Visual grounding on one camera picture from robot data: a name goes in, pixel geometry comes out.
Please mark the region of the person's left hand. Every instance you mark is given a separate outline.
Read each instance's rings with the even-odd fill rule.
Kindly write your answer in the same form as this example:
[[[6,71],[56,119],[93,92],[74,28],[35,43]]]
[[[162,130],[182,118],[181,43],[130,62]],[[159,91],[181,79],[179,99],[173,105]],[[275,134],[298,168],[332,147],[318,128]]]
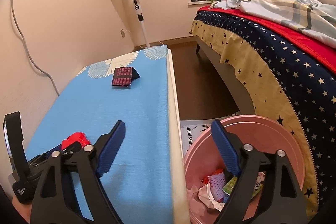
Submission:
[[[28,204],[20,203],[16,196],[13,196],[12,204],[17,210],[17,212],[23,217],[23,219],[27,223],[30,223],[31,209],[32,209],[33,204],[32,203],[28,203]]]

